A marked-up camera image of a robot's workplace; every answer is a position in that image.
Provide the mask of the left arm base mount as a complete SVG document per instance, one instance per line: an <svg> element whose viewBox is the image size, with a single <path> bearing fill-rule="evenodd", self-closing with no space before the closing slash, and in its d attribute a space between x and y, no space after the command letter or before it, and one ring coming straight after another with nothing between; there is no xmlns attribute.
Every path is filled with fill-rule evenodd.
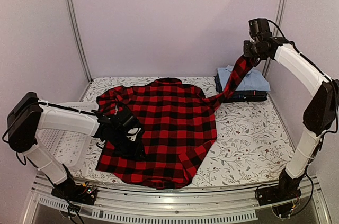
<svg viewBox="0 0 339 224"><path fill-rule="evenodd" d="M66 180L53 185L51 195L69 202L94 205L97 197L97 186L88 182L77 184L73 180Z"/></svg>

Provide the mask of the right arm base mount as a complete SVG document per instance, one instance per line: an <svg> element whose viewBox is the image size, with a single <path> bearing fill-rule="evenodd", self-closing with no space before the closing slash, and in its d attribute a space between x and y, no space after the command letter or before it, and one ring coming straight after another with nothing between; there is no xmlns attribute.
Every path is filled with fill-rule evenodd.
<svg viewBox="0 0 339 224"><path fill-rule="evenodd" d="M281 191L279 186L259 185L254 192L259 206L270 205L273 214L279 219L290 218L301 200L299 188L291 191Z"/></svg>

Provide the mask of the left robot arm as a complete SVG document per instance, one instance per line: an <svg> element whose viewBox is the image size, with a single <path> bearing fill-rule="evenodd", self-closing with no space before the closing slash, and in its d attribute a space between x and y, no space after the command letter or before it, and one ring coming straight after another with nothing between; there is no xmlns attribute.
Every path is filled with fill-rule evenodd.
<svg viewBox="0 0 339 224"><path fill-rule="evenodd" d="M145 158L141 142L144 129L124 104L104 114L94 103L49 103L28 92L7 116L7 129L2 139L17 154L22 154L42 171L68 200L79 194L67 167L54 157L53 150L62 133L77 138L98 138L114 146L113 154L132 160Z"/></svg>

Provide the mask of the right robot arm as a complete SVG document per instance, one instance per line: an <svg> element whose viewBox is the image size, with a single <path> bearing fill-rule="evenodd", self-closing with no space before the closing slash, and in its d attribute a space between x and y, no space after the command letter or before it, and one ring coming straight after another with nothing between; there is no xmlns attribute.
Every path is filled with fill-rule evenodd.
<svg viewBox="0 0 339 224"><path fill-rule="evenodd" d="M308 166L321 150L324 136L335 133L338 123L338 80L318 68L283 34L275 37L270 29L271 20L249 20L250 41L244 41L244 55L259 61L271 59L290 72L305 87L306 96L302 115L302 133L295 153L279 175L276 186L260 186L256 197L260 202L273 203L301 195L299 184L307 175Z"/></svg>

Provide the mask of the red black plaid shirt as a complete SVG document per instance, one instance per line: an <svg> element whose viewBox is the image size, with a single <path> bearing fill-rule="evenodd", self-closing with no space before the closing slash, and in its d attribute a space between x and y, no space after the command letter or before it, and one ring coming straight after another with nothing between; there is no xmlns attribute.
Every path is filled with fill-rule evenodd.
<svg viewBox="0 0 339 224"><path fill-rule="evenodd" d="M177 78L160 78L144 86L118 86L97 97L99 112L114 118L128 108L142 126L144 156L126 155L119 134L101 152L96 169L128 184L162 189L189 185L211 146L217 140L215 112L230 98L256 59L241 56L225 89L212 97Z"/></svg>

